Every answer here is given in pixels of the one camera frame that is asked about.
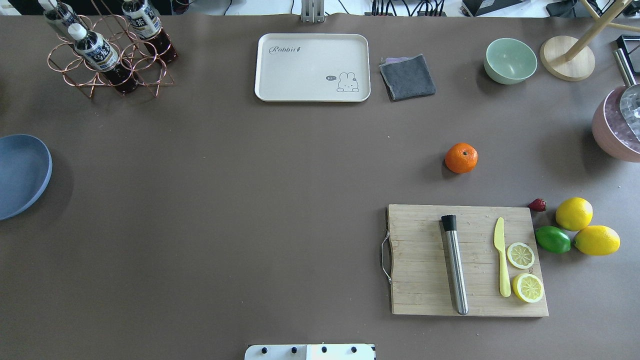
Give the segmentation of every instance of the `towel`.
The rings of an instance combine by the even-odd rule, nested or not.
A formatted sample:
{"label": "towel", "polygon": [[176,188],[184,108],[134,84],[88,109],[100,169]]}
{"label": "towel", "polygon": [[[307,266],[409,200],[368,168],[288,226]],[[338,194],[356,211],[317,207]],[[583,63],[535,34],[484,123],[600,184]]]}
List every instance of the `towel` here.
{"label": "towel", "polygon": [[380,65],[382,78],[389,87],[391,99],[403,100],[436,93],[424,55],[413,58],[387,58]]}

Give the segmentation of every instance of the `plate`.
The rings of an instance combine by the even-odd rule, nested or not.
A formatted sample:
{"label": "plate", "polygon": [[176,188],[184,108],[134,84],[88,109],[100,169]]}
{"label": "plate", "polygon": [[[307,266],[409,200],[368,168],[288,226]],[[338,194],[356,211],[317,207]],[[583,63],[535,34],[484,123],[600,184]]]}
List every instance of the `plate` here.
{"label": "plate", "polygon": [[25,134],[0,138],[0,220],[30,207],[51,178],[51,153],[37,137]]}
{"label": "plate", "polygon": [[369,43],[359,34],[265,34],[254,92],[263,101],[365,101]]}

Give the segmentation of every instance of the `blue plate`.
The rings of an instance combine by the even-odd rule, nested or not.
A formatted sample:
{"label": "blue plate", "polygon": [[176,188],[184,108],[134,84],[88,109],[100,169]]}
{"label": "blue plate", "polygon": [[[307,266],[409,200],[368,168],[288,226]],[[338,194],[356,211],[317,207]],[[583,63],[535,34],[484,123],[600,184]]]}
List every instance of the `blue plate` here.
{"label": "blue plate", "polygon": [[0,138],[0,220],[30,207],[51,178],[51,153],[31,135]]}

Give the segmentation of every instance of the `plastic knife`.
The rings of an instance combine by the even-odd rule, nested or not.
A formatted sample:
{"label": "plastic knife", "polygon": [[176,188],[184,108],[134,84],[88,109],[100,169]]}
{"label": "plastic knife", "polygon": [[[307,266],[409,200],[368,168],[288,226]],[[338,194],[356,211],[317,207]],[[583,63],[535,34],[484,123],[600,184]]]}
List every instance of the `plastic knife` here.
{"label": "plastic knife", "polygon": [[498,218],[495,223],[493,233],[493,246],[498,250],[500,257],[500,294],[504,297],[511,296],[511,286],[509,285],[509,270],[507,269],[507,256],[504,252],[504,219]]}

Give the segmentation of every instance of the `stainless steel muddler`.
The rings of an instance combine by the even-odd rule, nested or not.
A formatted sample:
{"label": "stainless steel muddler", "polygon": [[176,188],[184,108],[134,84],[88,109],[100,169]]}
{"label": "stainless steel muddler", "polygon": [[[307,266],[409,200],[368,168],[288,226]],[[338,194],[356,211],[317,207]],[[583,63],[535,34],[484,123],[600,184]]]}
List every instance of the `stainless steel muddler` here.
{"label": "stainless steel muddler", "polygon": [[458,244],[456,215],[443,216],[442,227],[444,228],[444,235],[447,238],[449,248],[449,272],[453,281],[456,310],[458,314],[466,315],[469,312],[469,304],[467,303],[465,277],[462,274],[462,257],[460,256],[460,245]]}

